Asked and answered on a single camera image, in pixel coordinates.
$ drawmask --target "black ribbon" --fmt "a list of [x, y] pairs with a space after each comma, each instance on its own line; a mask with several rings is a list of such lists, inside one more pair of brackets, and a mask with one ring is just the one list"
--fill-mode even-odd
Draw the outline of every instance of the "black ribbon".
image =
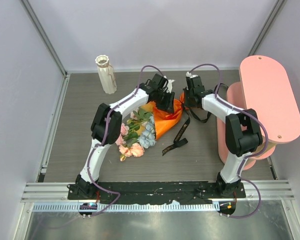
[[[220, 86], [224, 86], [226, 89], [228, 89], [228, 86], [225, 85], [224, 83], [221, 83]], [[185, 108], [185, 105], [182, 103], [181, 106], [182, 106], [183, 111], [188, 115], [188, 119], [185, 121], [185, 123], [183, 124], [183, 126], [181, 127], [181, 129], [179, 130], [177, 135], [175, 136], [175, 138], [173, 140], [173, 144], [170, 146], [167, 146], [165, 149], [162, 150], [162, 156], [165, 155], [167, 152], [169, 152], [173, 149], [176, 149], [176, 148], [180, 148], [183, 145], [186, 145], [188, 143], [188, 140], [186, 138], [181, 139], [181, 137], [185, 133], [187, 127], [189, 126], [191, 119], [190, 119], [189, 113], [187, 112], [187, 110]], [[206, 115], [206, 119], [200, 119], [191, 108], [189, 108], [189, 110], [190, 110], [191, 115], [194, 117], [194, 119], [196, 119], [199, 122], [204, 123], [204, 124], [206, 122], [208, 122], [208, 120], [211, 116], [211, 112], [208, 111], [208, 113]]]
[[170, 146], [167, 146], [165, 149], [162, 150], [162, 156], [165, 155], [167, 152], [176, 149], [176, 148], [180, 148], [183, 145], [186, 145], [188, 143], [188, 140], [186, 138], [181, 139], [182, 135], [185, 133], [187, 127], [190, 124], [190, 115], [189, 113], [186, 111], [184, 104], [181, 104], [183, 111], [188, 115], [188, 119], [185, 121], [185, 123], [182, 125], [181, 129], [179, 130], [179, 132], [177, 133], [177, 135], [175, 136], [174, 140], [173, 140], [173, 144]]

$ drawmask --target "white wall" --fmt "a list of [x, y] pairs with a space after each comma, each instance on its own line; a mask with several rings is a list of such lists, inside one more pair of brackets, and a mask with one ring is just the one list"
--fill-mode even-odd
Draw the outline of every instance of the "white wall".
[[[285, 67], [300, 111], [300, 0], [287, 1], [257, 54], [276, 59]], [[277, 146], [273, 160], [278, 176], [289, 179], [300, 206], [300, 137]]]
[[276, 0], [30, 0], [68, 71], [238, 67]]
[[62, 75], [18, 0], [0, 1], [0, 240], [36, 180]]

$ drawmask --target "pink rose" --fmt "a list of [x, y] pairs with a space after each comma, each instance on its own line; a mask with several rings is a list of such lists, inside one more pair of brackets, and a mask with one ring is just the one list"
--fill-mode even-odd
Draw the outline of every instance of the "pink rose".
[[125, 143], [126, 142], [125, 142], [124, 138], [120, 134], [120, 136], [118, 137], [118, 139], [115, 141], [115, 144], [117, 144], [118, 146], [120, 146], [120, 145], [125, 144]]
[[121, 130], [120, 130], [120, 133], [122, 136], [125, 136], [128, 134], [128, 131], [129, 131], [129, 126], [125, 126], [124, 123], [121, 124]]
[[141, 157], [145, 152], [144, 148], [139, 143], [132, 144], [130, 151], [135, 157]]
[[131, 156], [132, 156], [131, 150], [130, 150], [130, 148], [128, 148], [128, 147], [125, 147], [125, 146], [120, 145], [120, 146], [119, 146], [119, 151], [120, 151], [120, 153], [123, 154], [125, 157], [131, 157]]

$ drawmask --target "gray floor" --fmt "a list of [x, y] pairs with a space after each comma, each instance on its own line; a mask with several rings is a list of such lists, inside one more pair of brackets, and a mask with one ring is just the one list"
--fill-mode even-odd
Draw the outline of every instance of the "gray floor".
[[[175, 79], [173, 90], [179, 98], [186, 86], [185, 72], [164, 72], [169, 79]], [[206, 89], [213, 89], [218, 82], [216, 71], [198, 71]], [[152, 78], [154, 72], [145, 72], [142, 81]], [[83, 168], [91, 146], [90, 126], [101, 103], [111, 104], [131, 93], [137, 85], [138, 72], [116, 73], [117, 92], [105, 94], [98, 74], [72, 74], [60, 115], [45, 182], [74, 182]], [[230, 85], [240, 80], [236, 70], [222, 71], [222, 81]], [[205, 117], [206, 112], [198, 110]], [[223, 163], [218, 155], [216, 118], [212, 116], [205, 124], [194, 119], [183, 135], [189, 141], [181, 148], [162, 156], [162, 150], [173, 143], [173, 139], [186, 120], [181, 121], [148, 148], [142, 157], [119, 160], [116, 145], [109, 149], [100, 172], [101, 181], [214, 181]], [[256, 164], [242, 174], [251, 180], [271, 180], [272, 174], [267, 160]]]

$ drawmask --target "orange wrapping paper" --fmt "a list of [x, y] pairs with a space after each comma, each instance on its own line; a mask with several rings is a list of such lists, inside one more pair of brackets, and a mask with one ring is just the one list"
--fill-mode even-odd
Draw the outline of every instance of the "orange wrapping paper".
[[153, 101], [142, 106], [147, 112], [153, 112], [156, 140], [161, 138], [163, 134], [179, 122], [183, 111], [181, 104], [182, 103], [179, 100], [173, 100], [174, 113], [167, 113], [157, 109], [156, 104]]

